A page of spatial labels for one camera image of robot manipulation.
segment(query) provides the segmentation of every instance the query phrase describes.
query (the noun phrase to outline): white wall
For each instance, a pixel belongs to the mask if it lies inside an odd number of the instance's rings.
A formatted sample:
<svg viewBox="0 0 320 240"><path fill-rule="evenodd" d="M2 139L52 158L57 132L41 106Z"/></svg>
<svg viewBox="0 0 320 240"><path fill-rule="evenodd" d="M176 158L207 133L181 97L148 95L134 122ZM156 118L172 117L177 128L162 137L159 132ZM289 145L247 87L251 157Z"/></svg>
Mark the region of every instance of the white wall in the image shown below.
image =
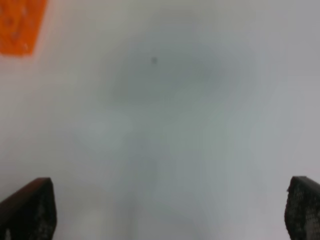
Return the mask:
<svg viewBox="0 0 320 240"><path fill-rule="evenodd" d="M291 176L320 181L319 7L51 0L35 55L0 58L0 197L51 176L57 240L289 239Z"/></svg>

